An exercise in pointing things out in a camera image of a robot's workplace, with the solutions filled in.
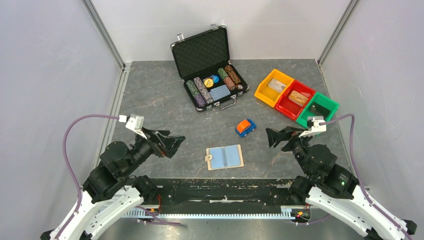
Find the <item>black card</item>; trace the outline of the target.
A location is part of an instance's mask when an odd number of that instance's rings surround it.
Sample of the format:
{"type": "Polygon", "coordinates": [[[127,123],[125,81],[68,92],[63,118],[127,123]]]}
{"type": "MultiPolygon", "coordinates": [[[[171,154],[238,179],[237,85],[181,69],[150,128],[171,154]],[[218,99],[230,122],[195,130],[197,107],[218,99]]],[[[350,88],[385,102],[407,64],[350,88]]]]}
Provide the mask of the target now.
{"type": "Polygon", "coordinates": [[[316,102],[311,104],[309,111],[315,116],[322,116],[323,118],[326,118],[330,114],[330,111],[327,108],[316,102]]]}

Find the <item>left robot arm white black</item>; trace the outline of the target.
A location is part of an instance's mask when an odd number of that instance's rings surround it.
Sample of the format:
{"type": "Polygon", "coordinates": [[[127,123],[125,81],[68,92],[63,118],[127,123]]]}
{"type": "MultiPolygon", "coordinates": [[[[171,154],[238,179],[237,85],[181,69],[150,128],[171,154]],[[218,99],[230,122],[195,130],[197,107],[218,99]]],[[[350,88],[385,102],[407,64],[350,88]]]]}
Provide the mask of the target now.
{"type": "Polygon", "coordinates": [[[172,158],[185,136],[171,136],[168,130],[145,129],[136,135],[135,144],[110,143],[100,155],[100,163],[89,174],[82,191],[62,223],[41,234],[42,240],[97,240],[129,210],[153,203],[157,186],[146,175],[136,177],[132,185],[114,202],[111,199],[124,188],[131,174],[151,155],[172,158]]]}

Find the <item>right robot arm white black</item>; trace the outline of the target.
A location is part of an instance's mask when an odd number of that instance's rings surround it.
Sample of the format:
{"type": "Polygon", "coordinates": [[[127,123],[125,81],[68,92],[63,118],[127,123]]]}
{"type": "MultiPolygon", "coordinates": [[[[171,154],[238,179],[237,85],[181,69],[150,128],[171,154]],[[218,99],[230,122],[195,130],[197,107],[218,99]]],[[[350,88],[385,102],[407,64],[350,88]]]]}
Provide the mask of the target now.
{"type": "Polygon", "coordinates": [[[417,224],[401,219],[381,206],[354,174],[336,163],[337,156],[325,144],[310,145],[302,128],[266,128],[268,145],[291,152],[303,171],[288,189],[295,204],[315,206],[354,229],[365,240],[409,240],[417,224]]]}

